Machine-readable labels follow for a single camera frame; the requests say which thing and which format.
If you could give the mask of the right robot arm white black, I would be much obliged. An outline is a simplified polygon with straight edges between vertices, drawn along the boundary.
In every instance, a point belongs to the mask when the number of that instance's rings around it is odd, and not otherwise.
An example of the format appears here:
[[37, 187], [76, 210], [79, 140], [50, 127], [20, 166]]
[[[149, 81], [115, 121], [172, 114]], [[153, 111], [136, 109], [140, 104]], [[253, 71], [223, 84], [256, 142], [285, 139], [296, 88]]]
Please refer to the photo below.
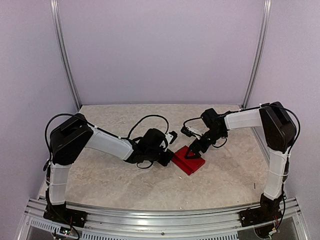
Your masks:
[[269, 173], [263, 195], [274, 201], [283, 193], [290, 152], [299, 135], [291, 115], [292, 112], [279, 101], [225, 113], [217, 113], [209, 108], [199, 117], [208, 129], [205, 133], [201, 134], [187, 126], [183, 126], [180, 131], [188, 137], [196, 138], [189, 146], [189, 151], [193, 153], [193, 158], [199, 158], [217, 140], [227, 138], [231, 130], [262, 127], [269, 150]]

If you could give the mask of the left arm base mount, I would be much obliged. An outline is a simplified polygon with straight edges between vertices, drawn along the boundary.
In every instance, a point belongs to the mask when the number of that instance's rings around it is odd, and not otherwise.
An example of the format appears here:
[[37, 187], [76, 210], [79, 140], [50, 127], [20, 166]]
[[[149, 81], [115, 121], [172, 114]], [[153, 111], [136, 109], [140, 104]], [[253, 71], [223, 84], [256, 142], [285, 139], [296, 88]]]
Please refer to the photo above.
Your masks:
[[56, 213], [46, 209], [43, 217], [47, 220], [65, 224], [72, 227], [84, 228], [88, 214], [85, 211], [66, 208], [63, 212]]

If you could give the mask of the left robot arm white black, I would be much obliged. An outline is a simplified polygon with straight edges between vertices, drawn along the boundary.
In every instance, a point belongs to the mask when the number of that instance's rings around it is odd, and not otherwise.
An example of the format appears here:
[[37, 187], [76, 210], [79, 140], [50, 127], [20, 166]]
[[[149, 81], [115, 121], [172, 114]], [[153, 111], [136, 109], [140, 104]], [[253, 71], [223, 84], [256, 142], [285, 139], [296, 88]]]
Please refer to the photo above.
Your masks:
[[50, 214], [61, 223], [70, 218], [69, 209], [63, 206], [69, 171], [84, 149], [93, 149], [137, 166], [147, 161], [166, 167], [173, 158], [169, 146], [178, 136], [175, 131], [150, 128], [143, 136], [132, 139], [129, 134], [121, 137], [94, 125], [81, 113], [66, 113], [65, 117], [67, 120], [50, 133], [44, 133], [49, 151], [43, 167], [47, 172], [46, 199], [51, 206]]

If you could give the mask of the red paper box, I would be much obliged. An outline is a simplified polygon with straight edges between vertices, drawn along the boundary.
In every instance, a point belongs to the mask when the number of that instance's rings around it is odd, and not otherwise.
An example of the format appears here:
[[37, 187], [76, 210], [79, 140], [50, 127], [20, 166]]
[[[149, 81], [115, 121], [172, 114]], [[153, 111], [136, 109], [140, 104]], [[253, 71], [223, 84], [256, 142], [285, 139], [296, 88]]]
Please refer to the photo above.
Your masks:
[[206, 161], [202, 157], [200, 159], [185, 159], [184, 156], [187, 149], [188, 146], [184, 146], [176, 151], [173, 155], [172, 162], [190, 176], [199, 170]]

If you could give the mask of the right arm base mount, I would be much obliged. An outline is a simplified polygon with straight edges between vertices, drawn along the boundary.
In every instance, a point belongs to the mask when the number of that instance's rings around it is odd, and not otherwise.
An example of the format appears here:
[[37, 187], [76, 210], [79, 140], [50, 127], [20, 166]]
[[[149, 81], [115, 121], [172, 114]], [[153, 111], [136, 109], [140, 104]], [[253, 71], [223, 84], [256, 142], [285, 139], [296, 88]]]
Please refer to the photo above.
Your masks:
[[242, 227], [248, 227], [253, 225], [259, 225], [274, 221], [275, 219], [280, 219], [282, 217], [282, 212], [276, 210], [273, 213], [263, 212], [261, 207], [257, 208], [247, 208], [239, 212], [239, 218]]

